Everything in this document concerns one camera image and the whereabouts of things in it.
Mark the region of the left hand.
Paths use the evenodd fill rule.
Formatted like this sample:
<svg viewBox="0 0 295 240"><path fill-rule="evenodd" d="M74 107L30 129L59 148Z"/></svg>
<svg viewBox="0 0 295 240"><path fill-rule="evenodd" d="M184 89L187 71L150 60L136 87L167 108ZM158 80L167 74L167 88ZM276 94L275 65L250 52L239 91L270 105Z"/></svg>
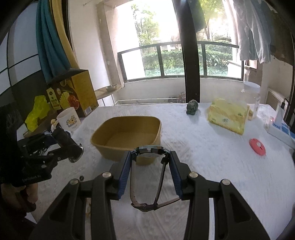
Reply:
<svg viewBox="0 0 295 240"><path fill-rule="evenodd" d="M38 183L18 188L11 184L1 184L1 196L6 203L18 210L34 212L37 208Z"/></svg>

